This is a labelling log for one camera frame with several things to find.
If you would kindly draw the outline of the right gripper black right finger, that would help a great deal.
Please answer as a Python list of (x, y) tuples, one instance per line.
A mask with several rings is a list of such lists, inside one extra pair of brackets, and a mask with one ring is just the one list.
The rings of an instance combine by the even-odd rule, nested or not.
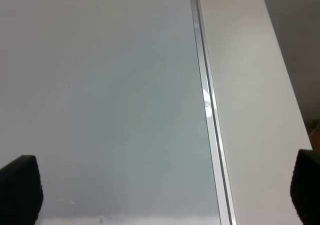
[(290, 184), (290, 197), (304, 225), (320, 223), (320, 153), (300, 149)]

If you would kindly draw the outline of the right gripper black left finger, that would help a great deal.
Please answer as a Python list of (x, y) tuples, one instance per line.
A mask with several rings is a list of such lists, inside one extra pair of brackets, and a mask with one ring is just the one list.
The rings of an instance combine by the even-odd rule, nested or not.
[(34, 225), (44, 200), (37, 159), (21, 155), (0, 169), (0, 223)]

